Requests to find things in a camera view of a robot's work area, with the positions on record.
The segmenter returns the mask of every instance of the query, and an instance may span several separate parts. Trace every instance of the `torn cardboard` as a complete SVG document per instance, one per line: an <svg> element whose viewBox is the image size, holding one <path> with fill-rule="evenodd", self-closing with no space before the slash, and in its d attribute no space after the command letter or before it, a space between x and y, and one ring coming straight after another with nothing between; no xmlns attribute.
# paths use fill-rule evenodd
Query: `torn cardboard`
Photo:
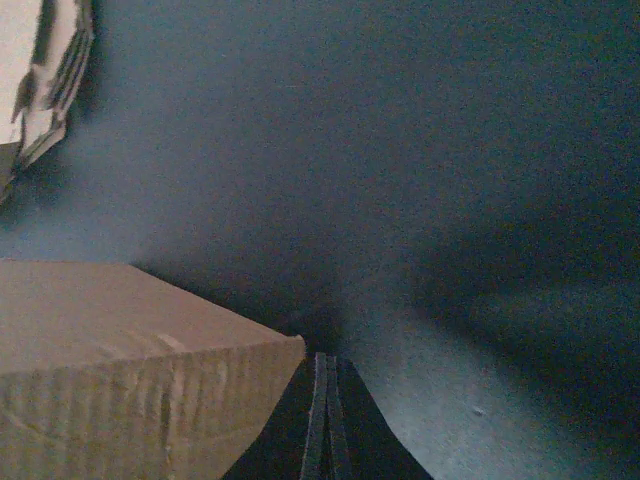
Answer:
<svg viewBox="0 0 640 480"><path fill-rule="evenodd" d="M0 261L2 478L219 478L301 338L123 265Z"/></svg>
<svg viewBox="0 0 640 480"><path fill-rule="evenodd" d="M0 27L0 188L4 189L16 170L64 138L66 115L93 42L91 4L2 0Z"/></svg>

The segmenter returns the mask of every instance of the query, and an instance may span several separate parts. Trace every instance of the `cardboard box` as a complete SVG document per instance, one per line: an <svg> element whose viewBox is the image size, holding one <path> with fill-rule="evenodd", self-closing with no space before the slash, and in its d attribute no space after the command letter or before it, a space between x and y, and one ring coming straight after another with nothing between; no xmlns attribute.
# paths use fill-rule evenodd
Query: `cardboard box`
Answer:
<svg viewBox="0 0 640 480"><path fill-rule="evenodd" d="M0 260L0 477L219 478L304 354L134 267Z"/></svg>
<svg viewBox="0 0 640 480"><path fill-rule="evenodd" d="M0 200L64 137L92 42L89 0L0 2Z"/></svg>

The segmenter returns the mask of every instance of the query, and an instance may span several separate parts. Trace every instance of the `corrugated cardboard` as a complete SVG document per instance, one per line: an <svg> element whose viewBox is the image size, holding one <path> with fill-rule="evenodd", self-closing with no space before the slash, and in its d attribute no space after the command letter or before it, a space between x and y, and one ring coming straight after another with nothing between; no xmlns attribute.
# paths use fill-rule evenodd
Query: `corrugated cardboard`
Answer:
<svg viewBox="0 0 640 480"><path fill-rule="evenodd" d="M0 188L64 137L92 42L89 0L0 1Z"/></svg>
<svg viewBox="0 0 640 480"><path fill-rule="evenodd" d="M219 478L304 356L123 265L0 261L1 478Z"/></svg>

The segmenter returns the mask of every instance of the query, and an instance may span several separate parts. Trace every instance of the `crumpled cardboard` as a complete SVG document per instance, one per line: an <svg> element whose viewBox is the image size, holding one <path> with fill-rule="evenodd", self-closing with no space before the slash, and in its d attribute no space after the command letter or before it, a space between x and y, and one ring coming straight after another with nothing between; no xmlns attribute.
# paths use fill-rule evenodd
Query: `crumpled cardboard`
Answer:
<svg viewBox="0 0 640 480"><path fill-rule="evenodd" d="M89 0L0 1L0 201L64 138L92 42Z"/></svg>
<svg viewBox="0 0 640 480"><path fill-rule="evenodd" d="M134 267L0 260L0 478L220 478L304 355Z"/></svg>

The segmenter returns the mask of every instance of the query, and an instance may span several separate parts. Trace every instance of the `dark blue surface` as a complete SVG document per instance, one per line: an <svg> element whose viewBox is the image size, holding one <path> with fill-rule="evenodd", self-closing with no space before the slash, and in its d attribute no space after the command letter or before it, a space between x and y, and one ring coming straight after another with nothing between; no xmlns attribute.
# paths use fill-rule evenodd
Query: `dark blue surface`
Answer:
<svg viewBox="0 0 640 480"><path fill-rule="evenodd" d="M618 305L628 297L608 285L635 291L640 39L630 6L94 3L97 40L68 138L19 179L0 255L133 263L350 354L436 478L465 478L467 457L473 478L594 471L597 445L582 467L565 465L563 447L542 460L514 445L511 460L482 453L495 441L484 420L417 398L454 408L458 377L447 369L466 348L525 350L533 366L556 348L538 335L542 314L528 311L539 328L514 335L546 343L514 352L483 333L499 324L493 307L471 318L468 305L506 295L534 308L538 289L574 286ZM612 322L613 351L640 336L634 302L632 319ZM514 311L524 315L502 310L499 321ZM409 317L413 333L398 333ZM442 338L476 347L430 340L449 326ZM567 332L563 342L593 343L588 328ZM432 391L438 358L451 359L453 383ZM469 361L461 378L475 375ZM500 368L495 379L511 378ZM404 417L392 412L401 392ZM411 418L438 415L425 428L440 433L407 433ZM460 432L471 425L480 433L469 444Z"/></svg>

